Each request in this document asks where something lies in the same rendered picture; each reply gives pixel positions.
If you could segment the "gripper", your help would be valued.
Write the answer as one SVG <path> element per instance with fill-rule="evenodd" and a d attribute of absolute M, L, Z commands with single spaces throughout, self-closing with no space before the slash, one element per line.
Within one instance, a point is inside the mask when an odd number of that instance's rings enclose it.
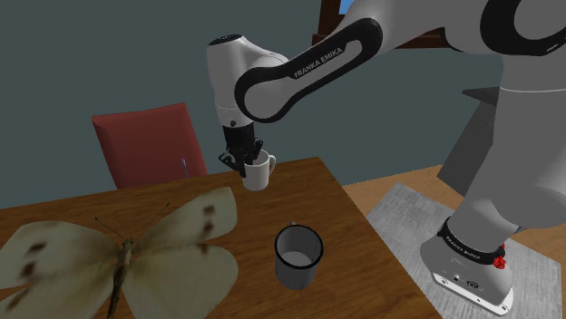
<path fill-rule="evenodd" d="M 219 155 L 219 160 L 227 167 L 235 170 L 242 178 L 246 178 L 245 157 L 243 154 L 250 154 L 249 161 L 253 162 L 262 150 L 263 140 L 255 137 L 254 123 L 240 127 L 222 127 L 226 151 Z"/>

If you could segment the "white mug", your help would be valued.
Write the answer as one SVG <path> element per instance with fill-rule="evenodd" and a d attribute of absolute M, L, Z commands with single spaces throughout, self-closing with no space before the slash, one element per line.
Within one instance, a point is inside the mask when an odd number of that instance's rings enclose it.
<path fill-rule="evenodd" d="M 261 191 L 268 186 L 269 177 L 277 164 L 275 156 L 262 150 L 252 163 L 245 164 L 246 177 L 242 179 L 245 189 L 250 191 Z"/>

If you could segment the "wooden table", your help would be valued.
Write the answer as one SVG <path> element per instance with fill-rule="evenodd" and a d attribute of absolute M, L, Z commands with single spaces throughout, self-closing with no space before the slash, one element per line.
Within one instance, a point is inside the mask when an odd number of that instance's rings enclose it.
<path fill-rule="evenodd" d="M 279 163 L 268 187 L 243 188 L 235 172 L 0 209 L 0 246 L 23 224 L 63 220 L 128 237 L 208 190 L 230 187 L 238 223 L 215 244 L 239 264 L 210 319 L 441 319 L 432 304 L 317 158 Z M 314 282 L 293 291 L 275 273 L 274 240 L 287 224 L 316 230 L 324 255 Z"/>

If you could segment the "red chair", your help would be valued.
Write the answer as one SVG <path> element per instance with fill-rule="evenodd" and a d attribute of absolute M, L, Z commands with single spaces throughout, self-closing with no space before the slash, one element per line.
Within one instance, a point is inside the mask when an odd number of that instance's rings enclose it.
<path fill-rule="evenodd" d="M 207 169 L 185 103 L 92 117 L 116 188 L 205 176 Z"/>

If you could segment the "grey enamel mug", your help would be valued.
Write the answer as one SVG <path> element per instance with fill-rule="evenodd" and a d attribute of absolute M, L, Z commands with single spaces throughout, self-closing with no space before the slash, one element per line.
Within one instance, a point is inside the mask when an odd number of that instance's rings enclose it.
<path fill-rule="evenodd" d="M 290 222 L 275 237 L 277 280 L 291 290 L 307 288 L 315 279 L 324 243 L 311 227 Z"/>

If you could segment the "pale butterfly figure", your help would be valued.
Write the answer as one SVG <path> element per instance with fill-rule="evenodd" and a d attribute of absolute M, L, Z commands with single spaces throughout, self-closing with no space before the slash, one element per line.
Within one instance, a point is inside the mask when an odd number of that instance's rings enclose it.
<path fill-rule="evenodd" d="M 237 224 L 229 187 L 203 193 L 117 244 L 63 221 L 19 227 L 0 248 L 0 319 L 93 319 L 107 303 L 114 319 L 124 298 L 135 319 L 204 319 L 227 296 L 239 268 L 212 238 Z"/>

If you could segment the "wooden framed window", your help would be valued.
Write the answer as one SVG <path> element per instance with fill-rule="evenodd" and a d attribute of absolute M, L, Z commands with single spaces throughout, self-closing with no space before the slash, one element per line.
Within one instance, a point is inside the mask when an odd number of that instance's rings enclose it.
<path fill-rule="evenodd" d="M 354 0 L 321 0 L 317 31 L 311 44 L 324 40 L 343 20 Z M 398 46 L 398 49 L 449 48 L 442 28 L 434 29 Z"/>

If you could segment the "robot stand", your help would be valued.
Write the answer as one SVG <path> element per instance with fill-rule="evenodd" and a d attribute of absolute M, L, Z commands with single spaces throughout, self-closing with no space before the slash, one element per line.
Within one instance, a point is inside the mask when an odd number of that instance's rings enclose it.
<path fill-rule="evenodd" d="M 438 285 L 420 257 L 420 246 L 452 214 L 397 183 L 366 219 L 443 319 L 562 319 L 561 264 L 510 238 L 505 261 L 512 271 L 513 303 L 506 315 L 493 314 Z"/>

